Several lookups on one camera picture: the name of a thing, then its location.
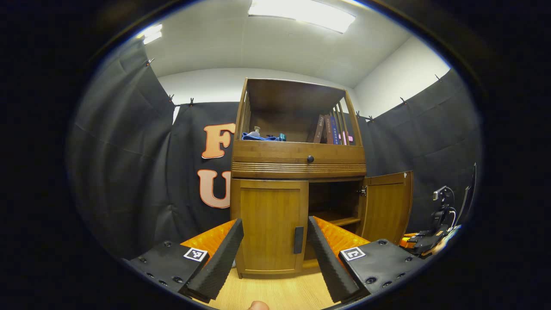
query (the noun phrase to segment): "book spine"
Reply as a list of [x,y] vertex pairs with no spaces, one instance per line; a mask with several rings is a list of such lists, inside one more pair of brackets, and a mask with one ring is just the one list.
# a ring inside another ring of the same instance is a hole
[[325,128],[327,133],[327,144],[334,144],[333,143],[333,133],[331,132],[331,117],[329,115],[325,115]]
[[337,130],[337,120],[334,116],[331,116],[331,131],[334,144],[339,144],[339,132]]
[[316,126],[316,134],[314,136],[314,143],[320,143],[321,141],[321,134],[323,133],[323,123],[324,123],[323,115],[320,115],[317,120],[317,126]]

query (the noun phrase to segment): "wooden floor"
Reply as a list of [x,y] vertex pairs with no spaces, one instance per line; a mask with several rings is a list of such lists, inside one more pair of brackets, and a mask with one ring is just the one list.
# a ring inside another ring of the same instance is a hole
[[239,279],[237,269],[232,268],[220,294],[208,305],[223,310],[247,310],[255,300],[265,302],[270,310],[319,310],[336,304],[331,301],[319,268],[284,279]]

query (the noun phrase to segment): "fluorescent light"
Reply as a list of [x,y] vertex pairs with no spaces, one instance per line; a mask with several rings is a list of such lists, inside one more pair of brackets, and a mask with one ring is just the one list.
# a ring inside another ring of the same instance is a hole
[[313,0],[253,0],[249,16],[255,15],[290,18],[340,33],[356,19],[347,12]]
[[162,24],[159,24],[157,26],[147,27],[137,35],[137,38],[141,38],[142,36],[148,37],[148,36],[154,35],[157,32],[161,31],[162,28],[163,28]]
[[160,37],[162,37],[163,34],[159,31],[158,33],[154,33],[152,35],[145,36],[145,39],[143,39],[143,44],[150,43]]

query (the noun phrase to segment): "black backdrop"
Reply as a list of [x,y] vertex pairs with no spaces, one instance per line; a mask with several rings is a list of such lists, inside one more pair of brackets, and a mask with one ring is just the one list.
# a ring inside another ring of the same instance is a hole
[[[104,62],[68,143],[79,212],[111,253],[127,259],[162,240],[184,241],[229,220],[229,201],[211,207],[200,196],[198,171],[217,175],[203,185],[206,195],[229,197],[222,174],[230,171],[232,143],[219,145],[219,158],[204,159],[202,153],[205,127],[234,123],[239,103],[182,105],[172,125],[174,105],[146,60],[143,44],[131,40]],[[358,121],[368,176],[414,172],[408,232],[428,228],[436,209],[431,193],[440,186],[452,187],[460,205],[472,164],[480,160],[480,132],[455,71],[407,104],[372,122]]]
[[430,227],[430,214],[440,205],[432,201],[432,193],[444,185],[453,190],[459,215],[473,165],[477,163],[480,173],[483,163],[479,114],[455,70],[406,103],[359,124],[369,177],[413,171],[407,232]]
[[113,51],[85,92],[67,140],[77,208],[101,244],[125,258],[165,237],[156,219],[169,205],[174,105],[147,60],[140,40]]

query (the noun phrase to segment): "cabinet drawer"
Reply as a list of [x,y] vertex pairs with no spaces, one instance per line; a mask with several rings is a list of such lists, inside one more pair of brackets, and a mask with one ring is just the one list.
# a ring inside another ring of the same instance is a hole
[[[308,163],[308,156],[313,156],[312,163]],[[365,155],[362,146],[234,141],[232,177],[325,178],[365,174]]]

